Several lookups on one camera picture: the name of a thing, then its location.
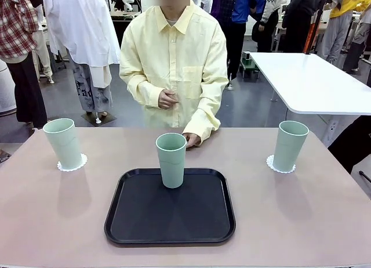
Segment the person's left hand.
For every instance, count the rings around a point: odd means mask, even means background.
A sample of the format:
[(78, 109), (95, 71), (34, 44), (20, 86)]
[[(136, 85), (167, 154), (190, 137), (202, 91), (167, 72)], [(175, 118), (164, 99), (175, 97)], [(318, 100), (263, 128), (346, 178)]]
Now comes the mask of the person's left hand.
[(201, 138), (194, 133), (183, 133), (183, 136), (187, 141), (186, 149), (190, 149), (194, 146), (197, 146), (201, 142)]

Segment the person's right hand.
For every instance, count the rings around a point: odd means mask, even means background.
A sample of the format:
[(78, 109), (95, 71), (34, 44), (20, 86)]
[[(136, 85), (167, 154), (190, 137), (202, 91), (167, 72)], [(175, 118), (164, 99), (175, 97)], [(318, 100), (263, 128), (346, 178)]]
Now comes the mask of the person's right hand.
[(172, 108), (178, 103), (176, 94), (174, 91), (163, 89), (159, 94), (158, 107), (164, 110)]

